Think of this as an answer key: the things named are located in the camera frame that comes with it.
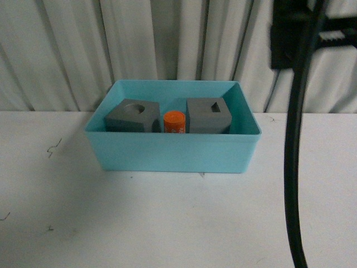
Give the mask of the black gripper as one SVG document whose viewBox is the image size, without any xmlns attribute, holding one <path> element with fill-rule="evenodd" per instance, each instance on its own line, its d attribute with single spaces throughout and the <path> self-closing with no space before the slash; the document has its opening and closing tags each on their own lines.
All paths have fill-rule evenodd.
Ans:
<svg viewBox="0 0 357 268">
<path fill-rule="evenodd" d="M 270 28 L 271 69 L 303 69 L 315 51 L 356 47 L 356 16 L 330 17 L 329 1 L 274 1 Z"/>
</svg>

